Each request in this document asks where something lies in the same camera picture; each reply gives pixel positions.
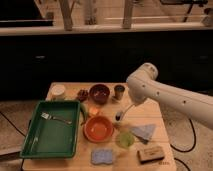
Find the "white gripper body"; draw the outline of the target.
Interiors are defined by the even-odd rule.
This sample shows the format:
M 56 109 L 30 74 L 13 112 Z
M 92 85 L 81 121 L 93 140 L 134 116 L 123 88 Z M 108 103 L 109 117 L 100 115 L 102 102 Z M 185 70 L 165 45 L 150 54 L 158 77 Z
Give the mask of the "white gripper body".
M 129 94 L 129 97 L 132 101 L 132 103 L 135 106 L 141 105 L 146 101 L 146 97 L 145 96 L 134 96 L 133 94 Z

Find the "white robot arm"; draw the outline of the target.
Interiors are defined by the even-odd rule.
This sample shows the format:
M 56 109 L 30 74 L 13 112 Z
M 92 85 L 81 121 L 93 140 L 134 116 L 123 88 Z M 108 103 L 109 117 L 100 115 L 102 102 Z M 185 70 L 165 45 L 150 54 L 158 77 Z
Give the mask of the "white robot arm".
M 127 80 L 129 97 L 134 105 L 147 98 L 164 103 L 213 130 L 213 97 L 176 88 L 156 81 L 158 70 L 144 63 Z

